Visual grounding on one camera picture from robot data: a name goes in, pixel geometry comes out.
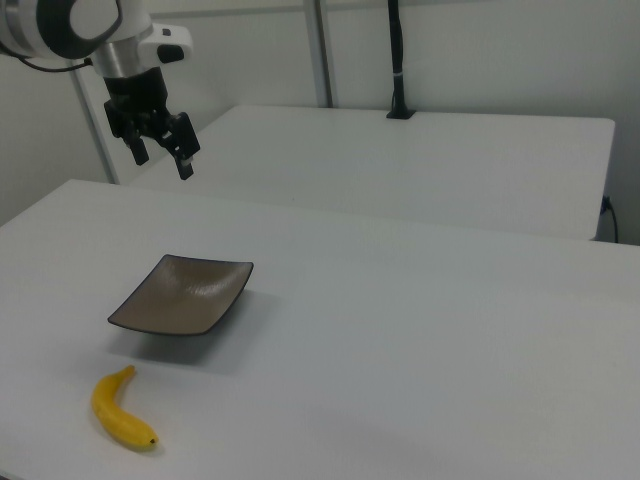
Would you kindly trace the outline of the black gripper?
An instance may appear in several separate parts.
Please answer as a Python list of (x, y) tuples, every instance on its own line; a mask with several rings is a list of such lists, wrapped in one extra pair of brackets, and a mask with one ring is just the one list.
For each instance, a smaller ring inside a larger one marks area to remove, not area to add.
[(160, 68), (104, 82), (110, 96), (104, 109), (111, 132), (131, 150), (135, 163), (144, 165), (149, 160), (143, 138), (150, 138), (173, 156), (180, 179), (188, 180), (194, 174), (192, 162), (200, 144), (189, 116), (168, 110)]

